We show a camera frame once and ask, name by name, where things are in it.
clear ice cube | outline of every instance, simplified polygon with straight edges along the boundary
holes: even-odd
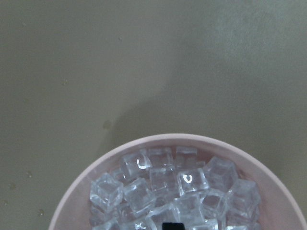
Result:
[[[147,213],[154,207],[156,197],[148,188],[144,178],[138,178],[124,187],[124,198],[136,217]]]
[[[219,227],[216,219],[209,219],[201,225],[188,228],[188,230],[219,230]]]
[[[236,166],[232,161],[218,157],[212,159],[203,167],[210,187],[227,192],[238,179]]]
[[[233,216],[241,216],[253,221],[257,218],[257,209],[260,195],[254,181],[238,179],[227,193],[229,212]]]
[[[176,169],[184,170],[196,167],[197,149],[192,147],[177,146],[176,147]]]
[[[205,161],[196,162],[196,168],[203,168],[206,165]]]
[[[146,155],[146,149],[124,155],[120,160],[120,168],[127,180],[146,175],[152,164]]]
[[[123,184],[127,183],[127,180],[124,176],[124,173],[122,172],[122,170],[120,168],[112,170],[110,174],[111,174],[111,176],[113,176],[113,178],[115,180],[118,180],[118,181],[122,182]]]
[[[123,198],[123,183],[115,180],[110,174],[104,173],[91,183],[90,200],[106,213],[121,203]]]
[[[177,174],[180,196],[209,188],[201,168],[181,171]]]
[[[247,226],[227,226],[225,230],[249,230]]]
[[[166,192],[166,190],[178,189],[178,184],[173,167],[151,168],[149,178],[152,190],[156,192]]]
[[[177,223],[179,220],[174,205],[166,204],[151,210],[146,217],[146,221],[152,230],[162,230],[164,222]]]
[[[148,149],[147,156],[153,167],[163,168],[174,166],[171,148]]]
[[[197,193],[174,199],[179,221],[184,223],[185,227],[202,225],[205,222],[199,200],[200,196]]]
[[[225,215],[226,198],[225,193],[217,189],[209,189],[201,194],[201,207],[206,219],[219,218]]]
[[[120,226],[116,219],[111,219],[102,225],[93,227],[92,230],[120,230]]]
[[[121,225],[121,230],[151,230],[145,218],[139,218]]]
[[[104,213],[102,210],[100,210],[99,207],[95,207],[94,205],[91,205],[91,217],[90,217],[90,224],[91,226],[97,226],[101,225],[110,219],[116,217],[113,212],[110,213]]]
[[[128,203],[123,203],[117,206],[119,223],[127,223],[135,220],[134,213]]]
[[[227,225],[249,225],[259,218],[259,208],[258,206],[255,206],[252,210],[251,214],[249,216],[241,215],[240,213],[237,213],[234,211],[231,207],[226,213],[226,223]]]

pink bowl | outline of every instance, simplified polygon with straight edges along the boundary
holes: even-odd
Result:
[[[241,177],[257,182],[262,199],[259,222],[263,230],[307,230],[306,220],[296,201],[267,167],[232,145],[191,134],[161,134],[141,138],[119,146],[97,159],[66,191],[53,215],[49,230],[91,229],[88,197],[92,180],[118,166],[118,160],[127,152],[176,145],[198,148],[199,158],[205,161],[213,155],[232,160]]]

